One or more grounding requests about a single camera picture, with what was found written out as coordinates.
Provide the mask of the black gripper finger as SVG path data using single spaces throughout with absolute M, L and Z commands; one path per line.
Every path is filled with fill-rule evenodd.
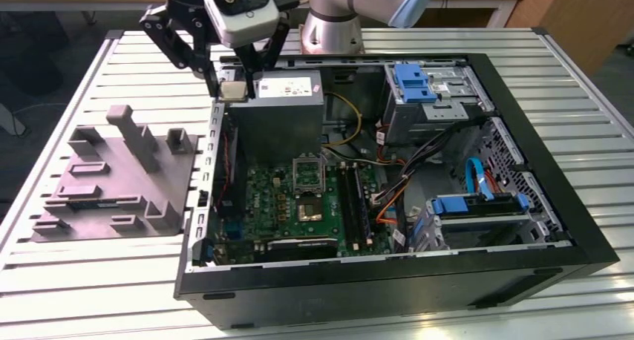
M 279 18 L 275 32 L 269 38 L 262 50 L 255 49 L 254 43 L 250 43 L 249 45 L 235 49 L 235 54 L 241 60 L 245 70 L 245 79 L 250 98 L 255 98 L 255 75 L 263 71 L 271 70 L 275 67 L 289 32 L 290 19 L 287 16 L 282 16 Z
M 173 65 L 178 69 L 190 68 L 205 79 L 210 96 L 217 97 L 219 81 L 210 45 L 221 40 L 206 10 L 185 4 L 149 8 L 141 26 Z

